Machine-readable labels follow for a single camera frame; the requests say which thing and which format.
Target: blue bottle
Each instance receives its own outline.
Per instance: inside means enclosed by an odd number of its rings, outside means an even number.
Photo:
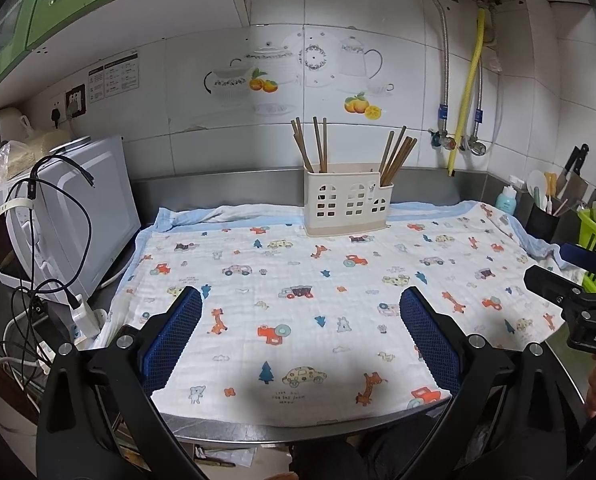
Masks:
[[[510,215],[516,210],[516,190],[512,186],[505,186],[496,199],[496,207]]]

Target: green plastic basket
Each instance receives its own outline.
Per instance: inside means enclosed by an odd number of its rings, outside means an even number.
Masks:
[[[596,252],[596,222],[592,219],[590,209],[582,209],[578,212],[580,218],[580,236],[578,244],[585,249]],[[587,292],[596,292],[596,274],[588,272],[582,279],[582,286]]]

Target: baby blanket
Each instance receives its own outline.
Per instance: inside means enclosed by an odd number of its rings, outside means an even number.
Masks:
[[[467,334],[501,348],[542,342],[560,310],[526,290],[539,264],[580,283],[582,271],[492,206],[392,205],[388,228],[311,238],[299,208],[162,210],[136,241],[96,346],[140,327],[186,285],[203,316],[167,387],[171,415],[311,426],[385,415],[448,395],[399,318],[415,285]]]

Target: black utensil cup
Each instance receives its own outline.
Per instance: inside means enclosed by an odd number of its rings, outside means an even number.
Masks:
[[[540,238],[550,244],[559,221],[559,217],[545,213],[534,203],[524,230],[534,238]]]

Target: wooden chopsticks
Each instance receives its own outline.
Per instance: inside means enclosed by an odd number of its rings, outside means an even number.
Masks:
[[[302,131],[302,125],[300,124],[299,117],[296,117],[295,120],[291,121],[291,127],[293,128],[293,139],[298,145],[300,155],[302,155],[304,167],[307,168],[309,173],[315,173],[315,170],[309,161],[309,156],[307,155],[307,149],[304,143],[304,133]],[[320,139],[317,117],[313,117],[313,130],[316,135],[316,146],[318,147],[318,173],[326,173],[329,169],[327,160],[329,157],[327,147],[327,118],[322,119],[322,139]],[[393,131],[389,132],[389,138],[387,139],[387,144],[384,148],[384,152],[382,153],[382,160],[380,162],[380,187],[391,185],[396,173],[398,173],[398,170],[407,160],[409,153],[412,152],[415,144],[417,143],[417,139],[409,136],[402,140],[402,137],[405,136],[406,131],[407,127],[403,126],[398,135],[398,139],[393,146],[393,149],[391,149],[391,144],[393,142],[395,133]]]
[[[304,144],[304,133],[302,132],[302,125],[300,124],[300,118],[296,117],[294,121],[291,121],[291,126],[293,127],[293,138],[298,145],[298,149],[300,150],[300,154],[302,155],[302,161],[304,162],[304,167],[307,168],[309,173],[315,173],[313,170],[313,166],[309,161],[309,157],[307,155],[307,149]],[[318,162],[319,162],[319,171],[318,173],[326,173],[327,172],[327,157],[328,149],[327,149],[327,118],[324,117],[322,119],[322,141],[320,140],[320,132],[318,129],[318,118],[313,117],[313,129],[316,134],[316,144],[318,145]]]
[[[417,139],[407,136],[402,142],[402,137],[405,134],[407,127],[403,126],[400,134],[398,136],[398,140],[396,141],[396,145],[391,152],[391,156],[389,157],[388,162],[383,165],[380,165],[380,187],[390,186],[393,178],[396,176],[396,173],[404,164],[405,160],[409,156],[409,153],[414,149],[415,144],[417,143]],[[385,147],[384,153],[382,155],[383,161],[385,160],[387,153],[389,152],[389,147],[391,146],[391,141],[393,140],[393,132],[389,134],[389,138],[387,139],[387,145]]]
[[[307,150],[304,147],[304,136],[302,135],[302,127],[300,126],[300,118],[296,117],[295,121],[291,121],[291,126],[293,127],[293,138],[298,145],[298,149],[302,154],[302,161],[304,162],[304,167],[307,168],[309,173],[314,173],[313,166],[309,161],[309,157],[307,156]]]

